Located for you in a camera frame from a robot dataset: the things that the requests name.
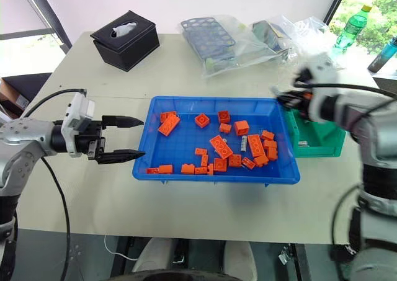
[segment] green container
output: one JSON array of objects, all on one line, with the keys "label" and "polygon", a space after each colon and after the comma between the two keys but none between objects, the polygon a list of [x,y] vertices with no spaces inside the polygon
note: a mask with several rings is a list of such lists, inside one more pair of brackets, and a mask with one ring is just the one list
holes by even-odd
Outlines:
[{"label": "green container", "polygon": [[[341,155],[345,130],[331,122],[320,124],[307,121],[300,117],[297,110],[284,110],[284,116],[296,158]],[[307,141],[308,146],[299,146],[299,141]]]}]

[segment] green foliage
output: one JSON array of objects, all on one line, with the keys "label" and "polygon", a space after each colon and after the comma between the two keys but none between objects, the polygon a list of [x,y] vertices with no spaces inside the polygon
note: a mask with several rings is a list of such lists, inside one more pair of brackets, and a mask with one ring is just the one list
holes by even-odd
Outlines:
[{"label": "green foliage", "polygon": [[342,0],[329,25],[339,35],[349,17],[358,13],[363,4],[373,3],[366,28],[357,37],[357,44],[368,53],[378,54],[394,35],[397,35],[397,0]]}]

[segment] white wall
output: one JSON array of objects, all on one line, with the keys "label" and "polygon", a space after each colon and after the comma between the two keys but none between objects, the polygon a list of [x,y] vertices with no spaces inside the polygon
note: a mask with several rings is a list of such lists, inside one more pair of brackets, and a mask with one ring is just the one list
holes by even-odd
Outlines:
[{"label": "white wall", "polygon": [[159,33],[177,32],[177,24],[192,17],[230,14],[245,24],[283,14],[292,21],[324,19],[333,0],[47,0],[70,40],[94,31],[132,10],[153,21]]},{"label": "white wall", "polygon": [[27,0],[0,0],[0,34],[45,29]]}]

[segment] black tissue box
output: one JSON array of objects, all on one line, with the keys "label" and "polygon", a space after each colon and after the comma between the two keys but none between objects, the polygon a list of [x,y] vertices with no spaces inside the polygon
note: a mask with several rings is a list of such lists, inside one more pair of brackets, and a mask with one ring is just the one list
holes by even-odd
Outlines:
[{"label": "black tissue box", "polygon": [[[116,37],[113,28],[135,22],[135,28]],[[91,34],[102,59],[117,68],[129,71],[144,57],[160,46],[156,24],[128,11],[105,27]]]}]

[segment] table surface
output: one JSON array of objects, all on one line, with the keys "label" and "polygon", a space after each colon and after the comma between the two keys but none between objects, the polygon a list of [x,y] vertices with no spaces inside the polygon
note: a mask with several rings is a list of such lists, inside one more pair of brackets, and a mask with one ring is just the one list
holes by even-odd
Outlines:
[{"label": "table surface", "polygon": [[[290,87],[299,63],[265,63],[202,78],[202,65],[181,35],[160,35],[161,46],[129,72],[105,64],[89,33],[81,35],[34,102],[52,92],[84,87],[104,114],[146,119],[154,96],[273,97],[269,88]],[[363,69],[339,72],[342,83],[376,86]],[[62,119],[72,96],[49,101],[34,114]],[[107,151],[138,148],[143,127],[109,128]],[[298,159],[296,185],[138,181],[133,161],[98,165],[86,156],[48,158],[64,189],[71,231],[86,234],[225,239],[261,242],[330,243],[332,210],[340,195],[360,181],[357,145],[346,138],[339,158]],[[347,242],[351,198],[337,222],[337,240]],[[21,228],[65,231],[59,193],[38,163],[22,193]]]}]

